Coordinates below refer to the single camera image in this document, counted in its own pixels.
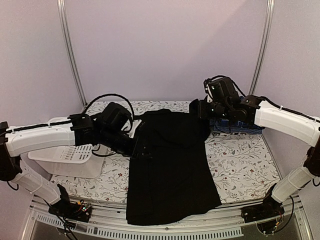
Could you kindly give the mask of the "black long sleeve shirt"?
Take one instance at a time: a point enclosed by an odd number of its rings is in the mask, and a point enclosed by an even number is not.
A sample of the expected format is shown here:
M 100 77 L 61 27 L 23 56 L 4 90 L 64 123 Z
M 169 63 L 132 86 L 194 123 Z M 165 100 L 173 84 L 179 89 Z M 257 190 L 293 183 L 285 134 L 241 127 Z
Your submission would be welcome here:
M 198 117 L 198 100 L 187 113 L 160 109 L 138 115 L 142 152 L 129 161 L 126 220 L 165 225 L 221 205 L 206 155 L 209 121 Z

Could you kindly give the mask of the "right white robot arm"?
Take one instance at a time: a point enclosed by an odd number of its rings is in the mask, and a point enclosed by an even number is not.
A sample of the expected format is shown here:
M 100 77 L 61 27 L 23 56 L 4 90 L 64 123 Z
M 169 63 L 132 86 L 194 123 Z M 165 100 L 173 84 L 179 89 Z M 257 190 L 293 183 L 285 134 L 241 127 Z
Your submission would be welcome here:
M 262 218 L 269 218 L 278 204 L 320 175 L 320 120 L 272 103 L 264 96 L 244 98 L 206 97 L 200 100 L 197 114 L 201 119 L 223 118 L 231 122 L 269 128 L 292 136 L 309 145 L 305 161 L 276 183 L 259 206 Z

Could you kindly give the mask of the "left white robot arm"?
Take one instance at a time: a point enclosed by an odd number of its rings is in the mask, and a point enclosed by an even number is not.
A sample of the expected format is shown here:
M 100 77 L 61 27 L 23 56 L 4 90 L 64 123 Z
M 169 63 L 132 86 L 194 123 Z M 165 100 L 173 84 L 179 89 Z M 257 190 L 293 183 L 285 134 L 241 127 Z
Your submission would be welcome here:
M 0 180 L 16 183 L 42 198 L 63 217 L 74 213 L 74 203 L 64 187 L 52 184 L 21 159 L 21 154 L 60 146 L 103 145 L 117 154 L 149 158 L 150 148 L 138 134 L 142 121 L 134 110 L 111 102 L 100 113 L 86 110 L 60 121 L 12 127 L 0 124 Z

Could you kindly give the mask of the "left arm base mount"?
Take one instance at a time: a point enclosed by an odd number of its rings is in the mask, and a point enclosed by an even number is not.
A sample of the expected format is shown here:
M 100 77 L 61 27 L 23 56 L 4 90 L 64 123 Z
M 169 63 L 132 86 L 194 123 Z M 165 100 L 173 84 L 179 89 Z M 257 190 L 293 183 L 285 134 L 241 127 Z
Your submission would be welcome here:
M 61 199 L 55 204 L 50 204 L 48 212 L 67 220 L 88 223 L 92 214 L 92 204 L 83 200 L 71 202 Z

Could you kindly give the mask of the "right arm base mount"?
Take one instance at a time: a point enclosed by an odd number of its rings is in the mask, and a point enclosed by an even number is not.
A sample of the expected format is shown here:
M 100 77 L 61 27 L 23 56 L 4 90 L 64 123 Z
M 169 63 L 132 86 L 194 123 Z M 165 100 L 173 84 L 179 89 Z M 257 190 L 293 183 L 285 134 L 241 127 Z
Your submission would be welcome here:
M 245 223 L 265 220 L 285 213 L 282 203 L 272 197 L 263 199 L 262 203 L 241 208 L 241 217 Z

